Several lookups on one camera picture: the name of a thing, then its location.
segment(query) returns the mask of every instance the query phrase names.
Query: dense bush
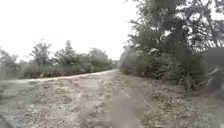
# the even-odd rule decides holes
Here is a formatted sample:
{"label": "dense bush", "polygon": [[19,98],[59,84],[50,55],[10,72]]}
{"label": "dense bush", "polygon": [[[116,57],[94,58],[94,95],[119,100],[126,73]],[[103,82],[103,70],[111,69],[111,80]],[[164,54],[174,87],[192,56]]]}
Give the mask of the dense bush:
{"label": "dense bush", "polygon": [[0,79],[43,78],[92,73],[114,68],[105,52],[93,48],[88,54],[77,54],[70,41],[50,58],[50,45],[39,43],[31,52],[32,60],[17,63],[14,55],[0,49]]}

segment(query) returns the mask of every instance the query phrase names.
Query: dirt ground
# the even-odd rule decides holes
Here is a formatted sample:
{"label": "dirt ground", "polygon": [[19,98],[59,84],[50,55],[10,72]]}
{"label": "dirt ground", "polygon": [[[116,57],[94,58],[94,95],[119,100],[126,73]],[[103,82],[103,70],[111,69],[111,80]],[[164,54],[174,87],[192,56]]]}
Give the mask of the dirt ground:
{"label": "dirt ground", "polygon": [[220,128],[224,102],[118,71],[0,83],[0,128]]}

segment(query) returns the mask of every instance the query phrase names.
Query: tree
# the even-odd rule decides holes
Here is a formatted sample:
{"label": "tree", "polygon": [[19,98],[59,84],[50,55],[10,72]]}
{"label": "tree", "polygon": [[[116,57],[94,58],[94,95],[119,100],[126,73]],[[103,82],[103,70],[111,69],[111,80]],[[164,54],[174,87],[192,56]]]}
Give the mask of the tree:
{"label": "tree", "polygon": [[89,52],[89,57],[94,71],[112,69],[112,61],[109,60],[107,54],[100,49],[93,48]]}
{"label": "tree", "polygon": [[177,67],[175,79],[184,81],[185,87],[203,80],[202,54],[211,47],[223,46],[223,20],[212,19],[211,6],[215,3],[217,13],[223,13],[223,2],[218,0],[135,0],[140,18],[131,21],[135,34],[130,35],[128,46],[136,52],[135,60],[143,59],[146,73],[166,74],[169,66],[164,61],[174,62]]}
{"label": "tree", "polygon": [[69,66],[77,62],[76,53],[68,40],[64,49],[61,49],[55,54],[56,62],[60,65]]}
{"label": "tree", "polygon": [[50,44],[38,43],[33,48],[31,56],[33,56],[33,61],[40,67],[48,66],[51,64],[50,55]]}
{"label": "tree", "polygon": [[20,67],[16,63],[17,56],[10,55],[0,48],[0,77],[15,77]]}

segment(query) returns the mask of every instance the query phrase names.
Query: tree foliage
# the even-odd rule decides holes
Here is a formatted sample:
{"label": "tree foliage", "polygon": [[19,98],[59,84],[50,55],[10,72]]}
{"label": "tree foliage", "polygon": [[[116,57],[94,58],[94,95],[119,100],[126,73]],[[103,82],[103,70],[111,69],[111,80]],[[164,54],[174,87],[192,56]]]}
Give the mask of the tree foliage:
{"label": "tree foliage", "polygon": [[204,51],[224,44],[224,22],[212,18],[213,10],[223,14],[223,2],[136,1],[140,18],[131,21],[135,34],[128,40],[133,50],[122,58],[121,69],[159,79],[165,77],[185,85],[187,91],[196,89],[204,79]]}
{"label": "tree foliage", "polygon": [[31,56],[33,56],[33,61],[38,66],[47,66],[50,64],[50,46],[50,44],[38,43],[33,47],[34,50],[31,52]]}

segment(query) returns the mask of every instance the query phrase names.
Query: soil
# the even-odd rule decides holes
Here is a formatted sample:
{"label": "soil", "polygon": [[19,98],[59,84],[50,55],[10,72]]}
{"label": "soil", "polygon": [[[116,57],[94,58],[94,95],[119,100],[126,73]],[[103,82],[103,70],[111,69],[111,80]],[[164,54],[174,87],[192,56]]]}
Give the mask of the soil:
{"label": "soil", "polygon": [[107,71],[0,83],[0,128],[220,128],[224,102]]}

